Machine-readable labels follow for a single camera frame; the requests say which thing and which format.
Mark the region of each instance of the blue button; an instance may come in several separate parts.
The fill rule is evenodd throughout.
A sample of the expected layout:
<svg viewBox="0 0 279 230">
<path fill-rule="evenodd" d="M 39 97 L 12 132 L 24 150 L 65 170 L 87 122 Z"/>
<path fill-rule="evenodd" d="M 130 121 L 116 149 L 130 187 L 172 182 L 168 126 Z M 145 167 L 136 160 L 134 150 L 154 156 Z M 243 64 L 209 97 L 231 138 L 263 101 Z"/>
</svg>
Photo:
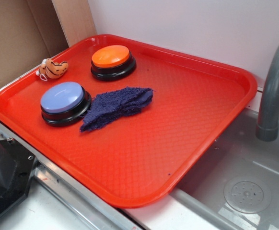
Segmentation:
<svg viewBox="0 0 279 230">
<path fill-rule="evenodd" d="M 75 82 L 65 82 L 49 89 L 40 101 L 48 113 L 62 113 L 75 107 L 83 98 L 81 85 Z"/>
</svg>

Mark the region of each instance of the white wall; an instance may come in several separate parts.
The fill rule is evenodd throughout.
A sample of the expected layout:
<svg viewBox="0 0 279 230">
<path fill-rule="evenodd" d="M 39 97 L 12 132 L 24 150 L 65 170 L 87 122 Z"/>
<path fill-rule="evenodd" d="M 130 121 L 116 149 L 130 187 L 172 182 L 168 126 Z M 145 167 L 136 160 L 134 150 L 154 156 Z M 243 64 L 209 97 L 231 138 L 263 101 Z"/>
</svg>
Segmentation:
<svg viewBox="0 0 279 230">
<path fill-rule="evenodd" d="M 279 45 L 279 0 L 88 0 L 98 34 L 241 67 L 264 86 Z"/>
</svg>

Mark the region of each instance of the orange button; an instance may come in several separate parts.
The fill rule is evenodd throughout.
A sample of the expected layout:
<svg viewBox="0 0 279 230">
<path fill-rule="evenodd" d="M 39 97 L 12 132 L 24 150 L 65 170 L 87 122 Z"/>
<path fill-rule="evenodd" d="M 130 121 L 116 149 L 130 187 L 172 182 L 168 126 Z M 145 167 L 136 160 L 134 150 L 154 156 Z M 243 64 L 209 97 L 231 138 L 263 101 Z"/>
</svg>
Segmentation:
<svg viewBox="0 0 279 230">
<path fill-rule="evenodd" d="M 129 49 L 125 46 L 106 46 L 93 54 L 92 61 L 97 67 L 111 68 L 124 63 L 129 56 Z"/>
</svg>

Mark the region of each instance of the red tray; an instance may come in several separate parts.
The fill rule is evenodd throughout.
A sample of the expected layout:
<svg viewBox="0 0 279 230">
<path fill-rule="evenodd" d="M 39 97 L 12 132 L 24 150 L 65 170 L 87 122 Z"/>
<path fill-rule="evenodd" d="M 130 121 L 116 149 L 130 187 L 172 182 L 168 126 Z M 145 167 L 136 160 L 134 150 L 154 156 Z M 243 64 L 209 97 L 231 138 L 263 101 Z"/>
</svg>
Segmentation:
<svg viewBox="0 0 279 230">
<path fill-rule="evenodd" d="M 137 67 L 128 77 L 103 82 L 90 72 L 92 54 L 124 45 Z M 103 200 L 116 207 L 141 207 L 168 194 L 257 91 L 247 71 L 113 35 L 87 38 L 56 62 L 69 69 L 47 82 L 35 70 L 0 92 L 0 120 Z M 142 113 L 93 132 L 82 121 L 51 127 L 40 99 L 56 84 L 75 81 L 95 97 L 129 87 L 154 89 Z"/>
</svg>

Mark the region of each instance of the orange plush keychain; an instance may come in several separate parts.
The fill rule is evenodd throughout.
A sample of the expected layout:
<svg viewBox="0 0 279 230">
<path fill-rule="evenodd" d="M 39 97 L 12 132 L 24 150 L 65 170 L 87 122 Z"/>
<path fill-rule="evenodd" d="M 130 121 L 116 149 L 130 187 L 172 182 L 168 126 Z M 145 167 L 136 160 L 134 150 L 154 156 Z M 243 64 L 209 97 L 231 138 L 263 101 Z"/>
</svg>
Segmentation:
<svg viewBox="0 0 279 230">
<path fill-rule="evenodd" d="M 40 65 L 36 75 L 41 80 L 47 81 L 47 78 L 57 79 L 60 78 L 68 69 L 68 63 L 63 61 L 61 63 L 53 62 L 50 58 L 44 59 Z"/>
</svg>

